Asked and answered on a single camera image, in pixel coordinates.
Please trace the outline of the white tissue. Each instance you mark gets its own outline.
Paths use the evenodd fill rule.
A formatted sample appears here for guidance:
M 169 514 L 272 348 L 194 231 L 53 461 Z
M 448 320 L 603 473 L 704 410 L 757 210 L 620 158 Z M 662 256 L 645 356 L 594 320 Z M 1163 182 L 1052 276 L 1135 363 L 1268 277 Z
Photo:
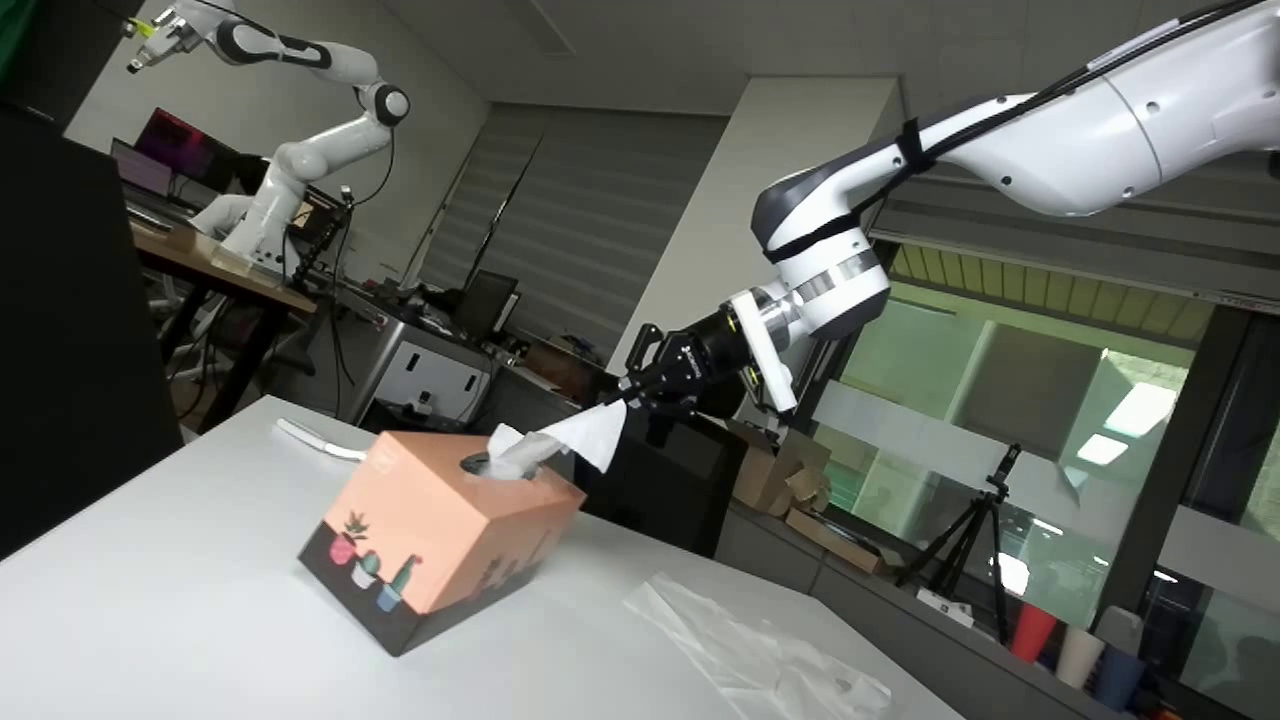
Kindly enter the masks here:
M 605 471 L 625 427 L 627 409 L 625 401 L 617 400 L 529 433 L 500 424 L 488 441 L 486 461 L 481 465 L 480 475 L 517 480 L 535 473 L 540 464 L 562 452 L 575 454 L 596 470 Z

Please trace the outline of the white cup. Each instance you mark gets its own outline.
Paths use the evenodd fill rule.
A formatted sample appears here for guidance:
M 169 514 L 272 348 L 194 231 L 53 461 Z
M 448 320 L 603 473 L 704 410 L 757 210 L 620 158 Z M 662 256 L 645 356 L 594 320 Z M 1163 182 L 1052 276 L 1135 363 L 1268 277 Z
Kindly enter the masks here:
M 1068 625 L 1055 667 L 1055 676 L 1082 691 L 1100 661 L 1106 643 L 1087 628 Z

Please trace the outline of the clear plastic bag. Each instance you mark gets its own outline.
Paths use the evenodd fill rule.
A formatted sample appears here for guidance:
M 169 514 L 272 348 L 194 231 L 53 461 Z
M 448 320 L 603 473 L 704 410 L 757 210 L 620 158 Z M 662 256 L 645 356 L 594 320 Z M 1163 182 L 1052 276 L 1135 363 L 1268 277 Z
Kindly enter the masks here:
M 625 600 L 684 652 L 741 720 L 886 720 L 892 692 L 876 678 L 655 574 Z

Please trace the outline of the stack of cardboard boxes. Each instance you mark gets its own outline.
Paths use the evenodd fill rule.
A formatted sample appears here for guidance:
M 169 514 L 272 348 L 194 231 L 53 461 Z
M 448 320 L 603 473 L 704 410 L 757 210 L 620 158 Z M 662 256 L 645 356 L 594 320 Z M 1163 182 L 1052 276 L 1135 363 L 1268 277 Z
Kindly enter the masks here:
M 776 518 L 828 553 L 872 575 L 892 569 L 884 551 L 826 518 L 832 486 L 826 475 L 829 450 L 795 430 L 774 438 L 736 420 L 726 428 L 748 443 L 733 484 L 741 505 Z

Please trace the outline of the window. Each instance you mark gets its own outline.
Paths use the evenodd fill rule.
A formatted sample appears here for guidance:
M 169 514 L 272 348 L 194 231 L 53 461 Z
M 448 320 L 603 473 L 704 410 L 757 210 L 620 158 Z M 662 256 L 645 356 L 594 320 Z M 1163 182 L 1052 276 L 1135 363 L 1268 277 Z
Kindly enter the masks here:
M 883 315 L 817 396 L 831 516 L 914 560 L 1021 446 L 1000 510 L 1024 602 L 1132 624 L 1140 700 L 1280 720 L 1280 316 L 897 246 Z M 997 638 L 991 530 L 954 600 Z

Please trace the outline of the wooden table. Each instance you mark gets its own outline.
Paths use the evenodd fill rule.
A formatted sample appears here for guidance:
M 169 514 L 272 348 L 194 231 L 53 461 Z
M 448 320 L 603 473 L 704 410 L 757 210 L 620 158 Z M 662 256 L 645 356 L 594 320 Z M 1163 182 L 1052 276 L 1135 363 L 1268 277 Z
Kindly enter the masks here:
M 268 359 L 285 322 L 292 315 L 315 314 L 317 305 L 305 295 L 275 283 L 266 269 L 197 231 L 174 228 L 161 232 L 132 219 L 131 233 L 143 268 L 189 284 L 186 300 L 160 334 L 164 363 L 172 360 L 210 293 L 220 293 L 261 313 L 232 364 L 225 384 L 204 414 L 198 430 L 209 432 L 236 414 L 237 405 Z

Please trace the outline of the grey cabinet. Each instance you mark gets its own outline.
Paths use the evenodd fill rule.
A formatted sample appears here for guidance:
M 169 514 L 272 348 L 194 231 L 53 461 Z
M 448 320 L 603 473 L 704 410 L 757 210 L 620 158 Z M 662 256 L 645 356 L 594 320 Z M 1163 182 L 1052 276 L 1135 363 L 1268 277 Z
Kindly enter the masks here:
M 338 292 L 333 318 L 340 420 L 360 423 L 376 401 L 460 423 L 477 415 L 497 373 L 488 354 L 355 288 Z

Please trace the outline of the black cabinet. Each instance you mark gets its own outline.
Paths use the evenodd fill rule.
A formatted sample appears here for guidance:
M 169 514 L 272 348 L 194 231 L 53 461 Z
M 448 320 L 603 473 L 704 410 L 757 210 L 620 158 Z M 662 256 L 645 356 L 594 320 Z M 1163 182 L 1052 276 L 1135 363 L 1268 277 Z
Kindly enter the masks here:
M 573 483 L 584 512 L 710 559 L 746 454 L 718 421 L 631 409 L 608 470 L 577 459 Z

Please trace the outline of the red cup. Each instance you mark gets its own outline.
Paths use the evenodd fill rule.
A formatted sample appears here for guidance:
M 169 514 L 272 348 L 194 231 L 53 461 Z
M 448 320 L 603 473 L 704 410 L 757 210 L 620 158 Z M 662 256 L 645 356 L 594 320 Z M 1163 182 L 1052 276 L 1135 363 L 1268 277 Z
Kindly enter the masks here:
M 1051 612 L 1024 602 L 1009 644 L 1011 655 L 1027 664 L 1037 664 L 1059 624 L 1060 620 Z

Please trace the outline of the orange tissue box with plants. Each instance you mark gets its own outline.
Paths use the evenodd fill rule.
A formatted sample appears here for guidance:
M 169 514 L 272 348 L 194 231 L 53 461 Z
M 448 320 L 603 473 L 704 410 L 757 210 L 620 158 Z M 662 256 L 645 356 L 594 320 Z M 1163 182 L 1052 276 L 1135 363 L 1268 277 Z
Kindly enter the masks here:
M 481 477 L 480 436 L 375 438 L 300 551 L 300 562 L 399 657 L 524 588 L 585 493 L 549 468 Z

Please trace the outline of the black laptop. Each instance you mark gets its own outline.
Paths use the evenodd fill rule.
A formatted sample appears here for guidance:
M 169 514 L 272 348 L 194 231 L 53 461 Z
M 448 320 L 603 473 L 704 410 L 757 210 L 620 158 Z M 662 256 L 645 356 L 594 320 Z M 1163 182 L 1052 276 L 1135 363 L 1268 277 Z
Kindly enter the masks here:
M 460 336 L 474 343 L 483 342 L 494 332 L 517 287 L 518 281 L 511 275 L 477 270 L 451 318 Z

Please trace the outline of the black panel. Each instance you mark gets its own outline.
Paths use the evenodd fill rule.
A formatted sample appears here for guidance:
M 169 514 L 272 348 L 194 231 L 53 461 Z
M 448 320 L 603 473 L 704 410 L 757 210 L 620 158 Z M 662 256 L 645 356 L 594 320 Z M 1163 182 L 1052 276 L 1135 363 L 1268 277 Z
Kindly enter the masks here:
M 0 105 L 0 561 L 183 443 L 114 160 Z

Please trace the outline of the small white box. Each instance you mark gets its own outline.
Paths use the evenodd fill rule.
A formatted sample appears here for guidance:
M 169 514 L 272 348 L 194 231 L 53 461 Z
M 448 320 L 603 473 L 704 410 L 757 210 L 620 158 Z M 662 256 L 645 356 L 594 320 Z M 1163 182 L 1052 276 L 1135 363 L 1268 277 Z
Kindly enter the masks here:
M 919 587 L 916 589 L 916 598 L 925 603 L 927 606 L 943 614 L 946 618 L 956 621 L 961 626 L 973 628 L 975 625 L 975 619 L 973 615 L 973 609 L 970 603 L 959 602 L 951 598 L 946 598 L 942 594 L 934 593 L 925 587 Z

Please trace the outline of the row of monitors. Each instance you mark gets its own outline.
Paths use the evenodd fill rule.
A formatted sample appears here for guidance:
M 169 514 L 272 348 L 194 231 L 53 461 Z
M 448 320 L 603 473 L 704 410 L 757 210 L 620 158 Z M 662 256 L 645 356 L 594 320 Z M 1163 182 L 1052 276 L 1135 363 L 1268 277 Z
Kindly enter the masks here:
M 164 199 L 225 193 L 234 186 L 239 154 L 166 109 L 152 109 L 136 136 L 115 137 L 109 149 L 119 177 L 138 190 Z

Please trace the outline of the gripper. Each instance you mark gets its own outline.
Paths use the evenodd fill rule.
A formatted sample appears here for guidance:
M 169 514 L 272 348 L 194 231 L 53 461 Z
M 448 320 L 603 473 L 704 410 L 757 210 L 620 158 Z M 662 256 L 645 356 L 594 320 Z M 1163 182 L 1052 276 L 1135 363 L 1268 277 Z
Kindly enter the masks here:
M 641 325 L 621 380 L 621 398 L 630 400 L 627 437 L 666 447 L 675 427 L 695 414 L 708 389 L 724 384 L 751 360 L 742 323 L 733 310 L 714 310 L 666 333 L 658 325 Z M 641 395 L 646 387 L 648 395 Z

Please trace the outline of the grey window blind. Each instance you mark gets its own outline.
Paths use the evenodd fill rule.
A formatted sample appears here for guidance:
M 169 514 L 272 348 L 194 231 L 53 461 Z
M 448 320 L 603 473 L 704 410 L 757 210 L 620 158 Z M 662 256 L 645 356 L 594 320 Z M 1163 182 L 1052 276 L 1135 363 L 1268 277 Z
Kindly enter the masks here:
M 419 279 L 512 275 L 513 322 L 607 366 L 727 126 L 723 117 L 493 105 Z

